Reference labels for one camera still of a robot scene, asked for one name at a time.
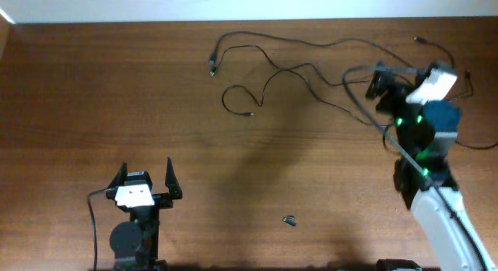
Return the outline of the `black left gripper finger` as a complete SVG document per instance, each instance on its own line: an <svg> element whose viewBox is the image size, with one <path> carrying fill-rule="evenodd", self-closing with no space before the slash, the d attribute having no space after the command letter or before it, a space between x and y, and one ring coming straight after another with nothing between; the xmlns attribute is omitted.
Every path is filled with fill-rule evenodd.
<svg viewBox="0 0 498 271"><path fill-rule="evenodd" d="M174 173L171 157L167 158L165 186L168 188L170 195L182 195L182 189Z"/></svg>
<svg viewBox="0 0 498 271"><path fill-rule="evenodd" d="M128 175L128 168L127 168L127 163L123 162L113 178L113 180L110 182L110 184L107 186L108 189L112 188L117 188L119 186L122 186L125 183L125 179Z"/></svg>

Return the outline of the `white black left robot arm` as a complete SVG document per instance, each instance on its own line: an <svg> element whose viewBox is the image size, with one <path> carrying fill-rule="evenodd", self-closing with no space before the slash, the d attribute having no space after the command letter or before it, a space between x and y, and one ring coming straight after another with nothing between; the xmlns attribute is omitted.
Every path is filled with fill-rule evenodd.
<svg viewBox="0 0 498 271"><path fill-rule="evenodd" d="M159 258L160 211L173 208L174 201L183 198L170 158L164 184L166 192L154 193L147 171L129 172L123 163L108 185L106 197L129 215L129 220L119 223L110 233L114 270L167 271L170 268Z"/></svg>

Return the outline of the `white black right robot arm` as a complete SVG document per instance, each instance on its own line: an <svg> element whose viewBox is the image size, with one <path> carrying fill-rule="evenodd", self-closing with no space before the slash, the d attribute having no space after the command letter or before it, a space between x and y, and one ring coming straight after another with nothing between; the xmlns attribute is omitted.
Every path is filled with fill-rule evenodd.
<svg viewBox="0 0 498 271"><path fill-rule="evenodd" d="M446 99L458 74L444 64L424 69L379 62L366 98L394 119L401 159L395 185L423 230L442 270L495 270L465 209L447 155L458 138L460 110Z"/></svg>

